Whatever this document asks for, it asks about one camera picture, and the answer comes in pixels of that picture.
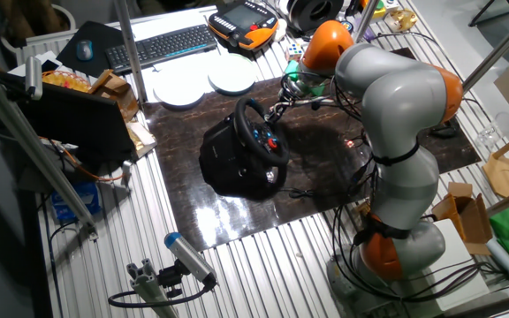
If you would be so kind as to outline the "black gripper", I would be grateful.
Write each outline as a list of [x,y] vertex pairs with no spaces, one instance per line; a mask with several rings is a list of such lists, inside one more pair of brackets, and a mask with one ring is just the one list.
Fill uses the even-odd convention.
[[268,114],[263,117],[264,122],[267,125],[274,125],[277,122],[277,118],[280,118],[279,113],[285,112],[290,107],[299,107],[307,101],[307,99],[299,98],[297,95],[281,92],[278,101],[269,108]]

